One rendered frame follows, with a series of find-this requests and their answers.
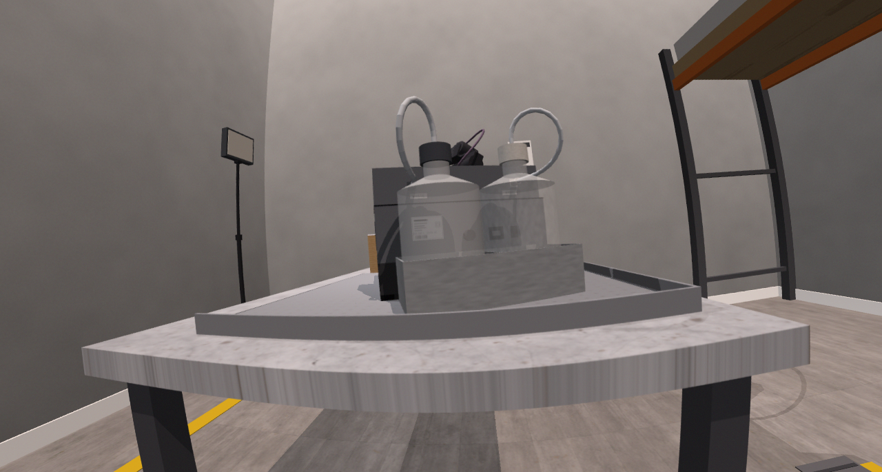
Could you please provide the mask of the grey curved hose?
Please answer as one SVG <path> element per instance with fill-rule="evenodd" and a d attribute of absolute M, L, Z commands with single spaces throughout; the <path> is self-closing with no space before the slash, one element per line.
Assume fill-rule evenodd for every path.
<path fill-rule="evenodd" d="M 429 122 L 429 127 L 431 128 L 431 142 L 437 141 L 437 130 L 435 130 L 435 123 L 433 121 L 431 111 L 429 110 L 429 108 L 427 107 L 425 102 L 422 101 L 422 99 L 419 99 L 417 97 L 409 97 L 409 98 L 406 98 L 403 103 L 401 103 L 399 113 L 397 114 L 396 125 L 395 125 L 396 141 L 397 141 L 397 146 L 399 149 L 401 163 L 404 165 L 407 174 L 411 178 L 411 183 L 414 183 L 414 182 L 417 182 L 417 178 L 415 176 L 415 173 L 413 173 L 413 171 L 411 170 L 411 167 L 409 164 L 409 159 L 407 159 L 407 156 L 405 154 L 405 147 L 404 147 L 403 137 L 402 137 L 402 123 L 403 123 L 405 111 L 411 103 L 417 103 L 417 105 L 419 105 L 419 107 L 422 108 L 423 113 L 425 113 L 425 115 L 427 116 L 427 120 Z"/>
<path fill-rule="evenodd" d="M 541 114 L 547 115 L 547 117 L 549 117 L 549 119 L 551 119 L 554 122 L 555 127 L 557 128 L 557 132 L 558 132 L 558 146 L 557 146 L 557 149 L 555 150 L 555 154 L 554 154 L 553 158 L 541 170 L 538 170 L 537 172 L 531 174 L 531 176 L 539 176 L 543 172 L 547 171 L 555 163 L 555 159 L 560 157 L 560 152 L 562 151 L 563 141 L 564 141 L 563 129 L 560 125 L 560 121 L 558 121 L 558 119 L 555 118 L 555 115 L 553 115 L 551 112 L 547 111 L 546 109 L 542 109 L 542 108 L 529 108 L 529 109 L 526 109 L 525 111 L 522 111 L 521 113 L 519 113 L 519 115 L 517 115 L 515 117 L 515 119 L 513 119 L 513 121 L 511 121 L 511 126 L 509 129 L 509 143 L 514 143 L 513 142 L 513 133 L 514 133 L 515 126 L 516 126 L 517 122 L 523 116 L 525 116 L 527 114 L 531 114 L 531 113 L 541 113 Z"/>

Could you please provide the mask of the clear plastic bottle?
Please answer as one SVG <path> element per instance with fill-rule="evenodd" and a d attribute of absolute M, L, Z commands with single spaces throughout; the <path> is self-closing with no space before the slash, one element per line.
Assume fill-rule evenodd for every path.
<path fill-rule="evenodd" d="M 480 189 L 485 251 L 561 246 L 555 182 L 527 174 L 526 143 L 499 146 L 498 158 L 503 177 Z"/>

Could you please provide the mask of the translucent plastic bottle with black cap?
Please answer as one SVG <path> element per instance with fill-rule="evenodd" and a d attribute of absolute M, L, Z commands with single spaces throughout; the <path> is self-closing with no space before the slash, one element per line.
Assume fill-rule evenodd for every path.
<path fill-rule="evenodd" d="M 401 260 L 485 254 L 479 185 L 450 176 L 450 143 L 423 143 L 419 155 L 424 178 L 397 192 Z"/>

